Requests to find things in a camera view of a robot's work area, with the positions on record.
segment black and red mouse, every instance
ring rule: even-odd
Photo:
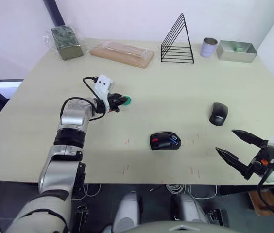
[[[151,150],[176,150],[180,145],[180,138],[173,132],[154,133],[150,136]]]

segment white cup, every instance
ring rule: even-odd
[[[217,44],[218,41],[214,38],[204,38],[200,55],[202,57],[210,57],[215,51]]]

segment triangular rack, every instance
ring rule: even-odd
[[[177,36],[186,29],[188,46],[173,46]],[[184,14],[181,13],[177,21],[161,44],[161,62],[194,63],[191,43]]]

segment plastic wrap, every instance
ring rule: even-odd
[[[44,41],[63,60],[83,56],[88,52],[87,43],[70,26],[58,26],[45,32]]]
[[[104,41],[94,47],[90,54],[139,68],[146,68],[153,58],[154,51],[115,41]]]

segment green object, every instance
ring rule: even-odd
[[[236,47],[235,52],[244,52],[244,49],[242,47]]]
[[[56,48],[65,61],[83,56],[81,45],[71,27],[62,25],[51,29]]]
[[[127,101],[123,105],[128,105],[132,102],[132,99],[129,96],[124,96],[127,98]]]

